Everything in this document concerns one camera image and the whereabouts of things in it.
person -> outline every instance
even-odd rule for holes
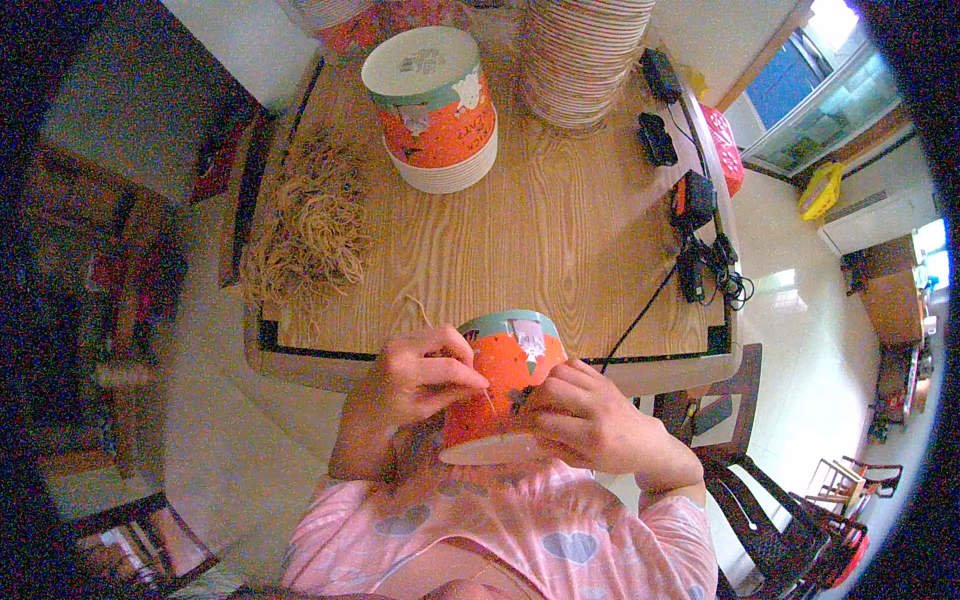
[[[348,394],[328,475],[291,539],[289,597],[714,596],[696,455],[579,360],[554,368],[518,414],[548,458],[439,462],[442,410],[489,385],[472,359],[451,326],[384,347]],[[635,475],[638,516],[593,470]]]

stack of paper bowls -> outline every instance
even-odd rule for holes
[[[393,36],[367,57],[361,77],[387,154],[418,190],[458,192],[493,167],[496,109],[470,34],[420,27]]]
[[[654,0],[527,0],[523,97],[548,123],[585,129],[612,108]]]
[[[373,6],[373,0],[286,0],[310,35],[346,23]]]

tiled floor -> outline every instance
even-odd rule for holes
[[[856,456],[862,446],[878,354],[863,305],[847,298],[838,259],[797,216],[795,202],[790,185],[747,171],[733,211],[741,271],[756,284],[742,342],[763,344],[748,452],[783,488],[803,493],[821,457]],[[636,505],[631,477],[601,481]],[[763,492],[757,497],[769,506]],[[708,512],[720,566],[736,585],[753,563],[712,498]],[[786,517],[774,513],[778,525]]]
[[[748,172],[734,211],[742,271],[757,285],[743,313],[743,343],[763,344],[750,453],[781,485],[802,492],[820,457],[851,455],[860,447],[877,347],[859,300],[844,293],[837,259],[797,217],[794,202],[788,185]],[[342,396],[260,377],[243,362],[240,300],[216,289],[217,249],[204,242],[216,238],[221,210],[201,205],[186,222],[190,274],[167,377],[165,475],[168,489],[179,479],[195,498],[229,490],[218,515],[198,513],[196,520],[209,522],[191,525],[215,533],[228,525],[220,519],[242,517],[229,543],[242,555],[234,565],[250,569],[264,548],[266,563],[276,565],[298,511],[296,499],[277,503],[264,494],[281,486],[306,501],[332,444]],[[171,459],[176,448],[181,456]],[[201,449],[216,456],[190,467],[183,456]],[[231,460],[235,453],[242,459]],[[296,461],[303,468],[291,468]],[[202,473],[183,471],[190,468]],[[245,479],[250,493],[243,492]],[[609,483],[636,505],[631,478]],[[710,512],[721,565],[737,580],[750,564],[719,509],[712,505]]]

finger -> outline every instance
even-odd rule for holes
[[[593,379],[598,379],[600,381],[607,380],[607,377],[605,375],[600,374],[600,371],[591,367],[590,365],[580,360],[579,358],[571,358],[570,360],[566,361],[566,364],[572,369],[576,369],[579,372],[586,373]]]
[[[593,414],[587,394],[571,383],[549,376],[531,392],[520,412],[550,412],[586,419]]]
[[[559,458],[574,468],[590,468],[587,459],[579,452],[566,444],[554,442],[553,440],[537,440],[537,446],[550,456]]]
[[[585,419],[554,413],[537,413],[525,420],[528,430],[538,439],[559,442],[571,448],[581,448],[588,440],[588,421]]]
[[[456,358],[421,358],[417,361],[419,385],[461,385],[475,390],[490,387],[490,381]]]
[[[595,377],[591,377],[579,369],[572,367],[568,364],[557,365],[550,372],[550,375],[561,379],[567,383],[577,386],[582,390],[596,390],[600,384],[600,381]]]
[[[420,411],[420,417],[429,419],[450,404],[483,397],[483,392],[477,391],[476,388],[464,386],[442,386],[421,389],[418,396],[416,403],[417,410]]]
[[[468,367],[473,367],[473,348],[464,336],[453,328],[453,325],[426,329],[411,342],[411,349],[420,356],[439,353],[441,356],[455,358]]]

pink shirt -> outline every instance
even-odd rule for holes
[[[282,584],[295,591],[376,593],[405,562],[455,537],[487,548],[551,600],[705,600],[716,591],[703,507],[670,496],[633,516],[588,470],[560,460],[432,461],[395,488],[324,484],[288,549]]]

